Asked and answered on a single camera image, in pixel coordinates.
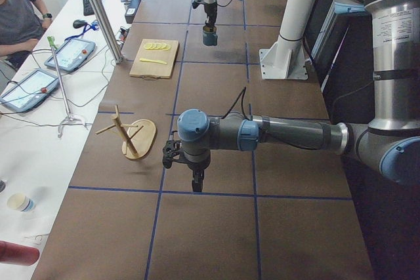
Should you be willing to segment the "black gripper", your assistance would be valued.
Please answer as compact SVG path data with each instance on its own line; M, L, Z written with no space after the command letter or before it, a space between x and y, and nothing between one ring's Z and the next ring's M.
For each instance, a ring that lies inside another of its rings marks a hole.
M207 28L214 28L215 27L215 20L217 19L217 2L205 3L204 4L204 11L207 15L207 20L205 22L205 26Z
M188 168L192 171L193 192L202 192L204 172L205 172L205 163L189 163Z

